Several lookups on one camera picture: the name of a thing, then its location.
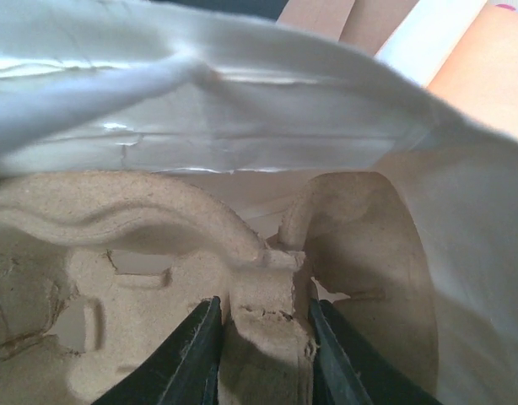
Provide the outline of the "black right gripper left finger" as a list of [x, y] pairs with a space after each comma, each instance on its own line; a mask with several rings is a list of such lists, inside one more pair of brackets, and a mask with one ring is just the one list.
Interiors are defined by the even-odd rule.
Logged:
[[222, 352], [221, 300], [203, 300], [130, 375], [94, 402], [217, 404]]

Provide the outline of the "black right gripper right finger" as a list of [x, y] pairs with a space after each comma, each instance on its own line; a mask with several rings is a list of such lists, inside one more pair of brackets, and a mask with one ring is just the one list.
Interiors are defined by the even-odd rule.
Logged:
[[439, 401], [389, 363], [327, 300], [310, 301], [318, 350], [314, 404], [437, 404]]

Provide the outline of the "single pulp cup carrier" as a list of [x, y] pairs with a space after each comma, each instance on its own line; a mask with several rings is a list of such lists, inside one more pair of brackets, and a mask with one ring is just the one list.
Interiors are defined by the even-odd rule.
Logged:
[[309, 181], [267, 241], [166, 175], [0, 181], [0, 404], [84, 404], [209, 296], [262, 352], [306, 369], [313, 282], [411, 381], [434, 393], [432, 283], [413, 220], [377, 173]]

